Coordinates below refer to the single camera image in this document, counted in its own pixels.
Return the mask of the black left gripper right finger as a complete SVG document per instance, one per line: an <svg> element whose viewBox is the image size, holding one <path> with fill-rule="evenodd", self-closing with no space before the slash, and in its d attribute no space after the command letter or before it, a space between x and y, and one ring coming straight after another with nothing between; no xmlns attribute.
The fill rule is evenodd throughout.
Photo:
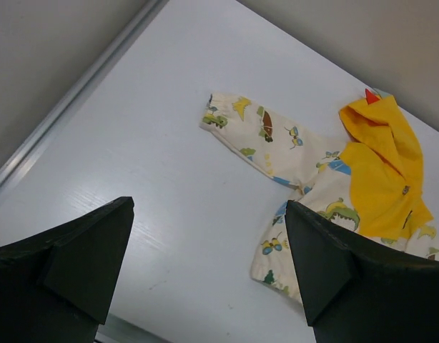
<svg viewBox="0 0 439 343"><path fill-rule="evenodd" d="M439 262L385 247L298 202L285 222L317 342L439 342Z"/></svg>

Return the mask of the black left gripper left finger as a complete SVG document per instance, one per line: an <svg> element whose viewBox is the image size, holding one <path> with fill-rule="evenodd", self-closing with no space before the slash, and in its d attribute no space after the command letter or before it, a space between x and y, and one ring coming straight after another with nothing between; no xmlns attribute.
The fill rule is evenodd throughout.
<svg viewBox="0 0 439 343"><path fill-rule="evenodd" d="M0 342L93 342L133 221L133 199L119 197L0 247Z"/></svg>

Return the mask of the cream printed hooded kids jacket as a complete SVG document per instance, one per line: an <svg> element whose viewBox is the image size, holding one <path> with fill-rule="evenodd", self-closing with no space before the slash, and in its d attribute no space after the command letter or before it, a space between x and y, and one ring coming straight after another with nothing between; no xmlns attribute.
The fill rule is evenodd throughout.
<svg viewBox="0 0 439 343"><path fill-rule="evenodd" d="M291 200L378 244L439 261L437 229L423 201L423 152L395 98L367 90L339 117L350 141L313 133L246 97L213 93L201 125L291 188Z"/></svg>

